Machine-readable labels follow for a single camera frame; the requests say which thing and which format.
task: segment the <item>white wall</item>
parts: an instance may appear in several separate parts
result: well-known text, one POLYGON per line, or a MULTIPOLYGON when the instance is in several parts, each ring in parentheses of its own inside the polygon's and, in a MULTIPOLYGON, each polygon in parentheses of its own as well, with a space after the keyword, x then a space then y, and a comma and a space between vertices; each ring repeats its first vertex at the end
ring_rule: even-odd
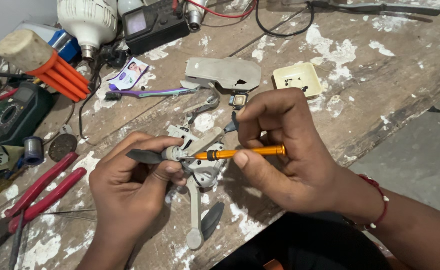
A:
POLYGON ((57 1, 0 0, 0 40, 23 20, 54 25, 57 21, 57 1))

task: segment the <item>circular sanding disc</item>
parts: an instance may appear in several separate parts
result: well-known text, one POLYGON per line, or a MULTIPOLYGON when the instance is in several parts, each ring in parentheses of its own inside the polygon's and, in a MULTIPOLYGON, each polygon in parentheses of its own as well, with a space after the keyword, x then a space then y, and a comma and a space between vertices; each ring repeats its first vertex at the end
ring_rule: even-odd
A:
POLYGON ((72 134, 60 134, 50 144, 48 149, 48 156, 54 162, 59 162, 70 152, 77 149, 77 138, 72 134))

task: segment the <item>paint-stained table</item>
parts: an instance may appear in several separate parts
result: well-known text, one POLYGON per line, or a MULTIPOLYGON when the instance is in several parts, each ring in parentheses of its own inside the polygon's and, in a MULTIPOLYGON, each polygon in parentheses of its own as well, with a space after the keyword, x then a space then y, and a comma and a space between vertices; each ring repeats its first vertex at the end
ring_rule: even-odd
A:
MULTIPOLYGON (((246 0, 213 4, 220 13, 243 10, 246 0)), ((440 6, 437 0, 419 4, 440 6)), ((280 3, 260 5, 259 17, 267 28, 287 33, 303 28, 309 12, 302 6, 280 3)), ((244 20, 223 19, 208 14, 198 33, 160 46, 138 59, 151 65, 137 84, 151 90, 180 86, 185 61, 193 56, 211 58, 238 57, 257 62, 262 68, 260 86, 251 92, 274 89, 273 70, 301 62, 313 62, 324 92, 309 101, 315 125, 335 160, 352 164, 412 118, 424 113, 440 99, 440 15, 353 14, 331 9, 316 9, 315 21, 304 34, 291 39, 265 35, 250 15, 244 20)), ((0 70, 6 69, 0 63, 0 70)), ((89 69, 77 68, 86 76, 89 69)), ((206 93, 121 101, 103 100, 108 91, 106 79, 115 69, 104 68, 102 86, 85 106, 82 117, 88 143, 79 141, 79 166, 91 172, 97 161, 130 132, 167 134, 168 125, 181 124, 184 108, 205 99, 206 93)), ((193 133, 201 136, 213 126, 230 121, 229 96, 222 95, 220 105, 201 114, 193 124, 193 133)), ((78 107, 69 124, 78 134, 78 107)), ((36 135, 52 136, 65 120, 71 102, 65 97, 38 128, 36 135)), ((223 139, 228 148, 238 146, 236 133, 223 139)), ((53 166, 49 158, 29 169, 13 186, 0 195, 0 218, 41 174, 53 166)), ((49 186, 54 188, 64 175, 49 186)), ((42 193, 41 199, 48 191, 42 193)), ((282 210, 265 195, 249 186, 239 169, 229 163, 218 178, 218 185, 202 193, 202 211, 215 202, 225 203, 217 230, 198 251, 190 251, 185 236, 190 227, 189 197, 185 188, 173 187, 165 206, 151 230, 139 240, 133 266, 138 269, 209 269, 233 250, 281 216, 282 210)), ((84 177, 49 211, 94 208, 84 177)), ((95 218, 95 213, 86 214, 95 218)), ((43 215, 25 227, 19 256, 21 269, 73 269, 88 248, 95 223, 87 220, 43 215)), ((11 240, 0 248, 0 269, 10 255, 11 240)))

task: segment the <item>cream plastic tray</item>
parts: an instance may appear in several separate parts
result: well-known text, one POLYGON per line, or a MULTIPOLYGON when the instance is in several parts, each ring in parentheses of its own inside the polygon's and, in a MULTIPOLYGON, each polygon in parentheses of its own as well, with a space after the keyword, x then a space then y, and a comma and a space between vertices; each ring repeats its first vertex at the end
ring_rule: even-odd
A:
POLYGON ((312 63, 301 63, 276 69, 273 71, 273 78, 277 89, 307 87, 304 92, 306 97, 319 95, 323 91, 312 63))

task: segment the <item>red-handled pliers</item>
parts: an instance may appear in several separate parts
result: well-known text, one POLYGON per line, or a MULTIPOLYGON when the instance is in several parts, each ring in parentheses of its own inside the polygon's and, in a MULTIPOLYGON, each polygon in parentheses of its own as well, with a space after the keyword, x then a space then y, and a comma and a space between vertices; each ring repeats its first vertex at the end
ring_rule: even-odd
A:
POLYGON ((38 180, 26 190, 25 194, 23 194, 20 200, 12 208, 4 212, 5 217, 0 220, 0 246, 15 233, 15 230, 19 225, 19 213, 21 211, 24 211, 24 218, 21 223, 23 227, 37 217, 38 214, 45 211, 58 199, 63 197, 65 193, 67 193, 67 191, 87 173, 85 168, 75 169, 42 200, 29 207, 38 195, 40 195, 43 189, 45 189, 45 187, 47 187, 61 172, 67 169, 68 166, 70 166, 78 157, 78 154, 75 152, 68 153, 57 164, 38 178, 38 180))

